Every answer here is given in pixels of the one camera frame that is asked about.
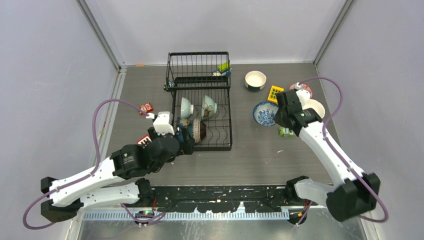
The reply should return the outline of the beige bowl with flower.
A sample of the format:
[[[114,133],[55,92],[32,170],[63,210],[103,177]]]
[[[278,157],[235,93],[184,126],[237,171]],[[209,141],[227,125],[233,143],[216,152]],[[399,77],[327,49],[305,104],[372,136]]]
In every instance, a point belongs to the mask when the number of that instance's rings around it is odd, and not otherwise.
[[[313,109],[320,116],[321,119],[323,119],[326,114],[325,107],[315,99],[308,99],[302,106],[302,109]]]

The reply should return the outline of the black wire dish rack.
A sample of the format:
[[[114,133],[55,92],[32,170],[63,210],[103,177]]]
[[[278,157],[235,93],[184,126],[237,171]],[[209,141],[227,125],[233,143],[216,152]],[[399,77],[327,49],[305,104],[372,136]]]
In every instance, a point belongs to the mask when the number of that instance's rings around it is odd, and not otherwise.
[[[195,144],[196,151],[230,151],[233,146],[232,116],[230,104],[230,76],[213,76],[217,66],[230,62],[227,51],[170,52],[167,56],[165,82],[173,81],[172,114],[174,125],[180,118],[181,98],[187,98],[194,105],[194,112],[188,118],[200,119],[206,124],[206,137]],[[217,104],[217,111],[211,118],[202,119],[204,95]]]

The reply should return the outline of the white blue floral bowl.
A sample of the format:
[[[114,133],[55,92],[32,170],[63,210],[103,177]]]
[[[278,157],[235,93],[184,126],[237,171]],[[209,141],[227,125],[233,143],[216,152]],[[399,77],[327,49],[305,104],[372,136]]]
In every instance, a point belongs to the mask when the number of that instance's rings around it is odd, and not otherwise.
[[[277,113],[279,107],[276,103],[263,101],[258,103],[252,111],[253,119],[256,123],[264,127],[274,126],[275,114]]]

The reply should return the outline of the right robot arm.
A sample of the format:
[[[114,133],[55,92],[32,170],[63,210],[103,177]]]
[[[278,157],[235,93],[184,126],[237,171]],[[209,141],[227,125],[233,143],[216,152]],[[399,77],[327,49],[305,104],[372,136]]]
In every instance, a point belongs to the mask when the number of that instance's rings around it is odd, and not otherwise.
[[[304,89],[279,92],[276,100],[275,123],[306,143],[332,180],[331,184],[325,184],[304,175],[288,180],[287,202],[291,205],[299,205],[303,200],[315,202],[326,207],[339,222],[374,210],[381,181],[375,173],[365,173],[336,143],[323,121],[324,106]]]

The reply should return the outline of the teal bowl white inside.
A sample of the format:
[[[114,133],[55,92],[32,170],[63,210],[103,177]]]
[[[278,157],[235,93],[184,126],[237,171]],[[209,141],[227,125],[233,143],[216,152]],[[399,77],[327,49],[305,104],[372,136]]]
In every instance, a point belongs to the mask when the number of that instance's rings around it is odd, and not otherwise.
[[[251,92],[262,90],[266,82],[266,75],[258,70],[249,71],[244,77],[244,86]]]

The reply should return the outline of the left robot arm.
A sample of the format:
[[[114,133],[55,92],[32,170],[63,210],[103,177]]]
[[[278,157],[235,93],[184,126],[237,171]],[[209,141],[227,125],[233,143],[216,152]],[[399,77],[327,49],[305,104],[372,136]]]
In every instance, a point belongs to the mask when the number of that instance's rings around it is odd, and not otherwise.
[[[111,205],[148,207],[155,200],[150,181],[144,177],[157,173],[164,164],[180,155],[191,155],[201,133],[179,127],[174,135],[145,135],[137,144],[127,144],[101,161],[98,166],[64,179],[45,177],[41,191],[48,200],[40,214],[52,223],[74,218],[80,210]]]

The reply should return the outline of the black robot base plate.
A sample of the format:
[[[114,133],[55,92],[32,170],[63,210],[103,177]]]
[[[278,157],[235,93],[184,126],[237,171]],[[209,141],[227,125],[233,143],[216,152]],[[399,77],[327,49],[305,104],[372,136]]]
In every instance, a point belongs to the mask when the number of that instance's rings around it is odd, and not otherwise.
[[[155,186],[130,208],[151,208],[167,213],[276,213],[281,207],[304,209],[307,202],[290,198],[285,185]]]

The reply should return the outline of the red white patterned bowl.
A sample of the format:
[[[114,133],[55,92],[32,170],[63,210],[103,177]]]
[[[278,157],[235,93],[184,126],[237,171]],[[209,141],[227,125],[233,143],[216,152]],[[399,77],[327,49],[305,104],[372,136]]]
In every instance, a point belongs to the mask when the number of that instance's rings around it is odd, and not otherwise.
[[[294,83],[294,84],[292,84],[290,87],[289,87],[289,89],[290,90],[294,90],[294,89],[297,89],[297,86],[298,86],[298,84],[297,83]],[[312,89],[307,85],[307,84],[304,84],[304,83],[302,83],[301,85],[300,85],[300,88],[301,89],[304,89],[304,90],[306,90],[306,91],[308,91],[309,92],[309,95],[310,95],[310,99],[313,97],[313,91],[312,91]]]

